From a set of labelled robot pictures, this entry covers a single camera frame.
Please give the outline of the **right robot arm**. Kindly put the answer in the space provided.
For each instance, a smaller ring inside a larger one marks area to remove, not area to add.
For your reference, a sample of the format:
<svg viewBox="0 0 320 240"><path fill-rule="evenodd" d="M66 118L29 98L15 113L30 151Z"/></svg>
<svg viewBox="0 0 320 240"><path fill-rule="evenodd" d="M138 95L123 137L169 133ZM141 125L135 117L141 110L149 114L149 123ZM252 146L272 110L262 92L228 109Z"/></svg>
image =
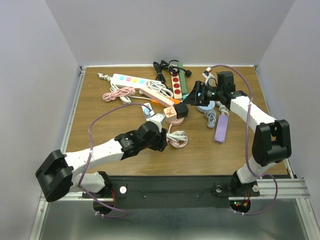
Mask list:
<svg viewBox="0 0 320 240"><path fill-rule="evenodd" d="M221 102L245 122L247 132L253 131L252 148L245 144L244 166L233 173L229 184L220 186L222 193L229 197L240 196L251 191L271 167L291 156L290 125L284 119L277 120L268 115L253 104L246 93L237 90L231 71L218 72L214 86L209 84L210 72L208 68L203 73L206 76L204 82L195 82L183 103L205 107L211 101Z"/></svg>

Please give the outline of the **black cube socket adapter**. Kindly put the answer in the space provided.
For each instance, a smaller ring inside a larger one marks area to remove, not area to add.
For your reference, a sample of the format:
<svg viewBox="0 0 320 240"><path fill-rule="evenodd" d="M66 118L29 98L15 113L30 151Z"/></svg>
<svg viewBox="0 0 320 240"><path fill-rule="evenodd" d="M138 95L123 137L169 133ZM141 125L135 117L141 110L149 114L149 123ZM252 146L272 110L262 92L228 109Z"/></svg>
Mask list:
<svg viewBox="0 0 320 240"><path fill-rule="evenodd" d="M177 119L182 119L188 116L189 109L185 103L181 102L179 104L175 104L173 107L175 109Z"/></svg>

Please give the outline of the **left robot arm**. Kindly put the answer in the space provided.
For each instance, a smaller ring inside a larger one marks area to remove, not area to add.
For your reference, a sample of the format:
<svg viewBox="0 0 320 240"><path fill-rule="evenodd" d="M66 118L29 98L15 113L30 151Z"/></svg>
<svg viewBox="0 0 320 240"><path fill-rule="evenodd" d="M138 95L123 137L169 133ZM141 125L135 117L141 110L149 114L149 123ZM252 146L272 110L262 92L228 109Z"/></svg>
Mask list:
<svg viewBox="0 0 320 240"><path fill-rule="evenodd" d="M52 151L35 172L47 202L55 202L68 193L89 191L106 197L111 184L100 173L87 171L100 165L134 157L144 149L162 152L167 146L167 130L152 121L137 130L119 134L115 138L76 152Z"/></svg>

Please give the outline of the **blue plug adapter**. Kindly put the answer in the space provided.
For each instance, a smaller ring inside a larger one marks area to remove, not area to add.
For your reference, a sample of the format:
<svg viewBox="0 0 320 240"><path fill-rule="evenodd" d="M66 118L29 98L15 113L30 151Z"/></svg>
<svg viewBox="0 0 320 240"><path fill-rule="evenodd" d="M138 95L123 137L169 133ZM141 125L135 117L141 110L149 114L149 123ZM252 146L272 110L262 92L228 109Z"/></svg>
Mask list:
<svg viewBox="0 0 320 240"><path fill-rule="evenodd" d="M142 106L142 111L144 115L146 116L150 115L150 109L148 107Z"/></svg>

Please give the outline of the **small white power strip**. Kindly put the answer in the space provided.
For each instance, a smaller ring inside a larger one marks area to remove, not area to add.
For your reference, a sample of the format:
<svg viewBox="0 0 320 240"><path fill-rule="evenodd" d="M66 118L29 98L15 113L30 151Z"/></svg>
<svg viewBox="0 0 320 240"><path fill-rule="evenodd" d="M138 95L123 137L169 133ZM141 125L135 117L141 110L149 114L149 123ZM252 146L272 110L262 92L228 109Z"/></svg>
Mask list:
<svg viewBox="0 0 320 240"><path fill-rule="evenodd" d="M141 108L143 115L147 121L156 114L149 102L144 103Z"/></svg>

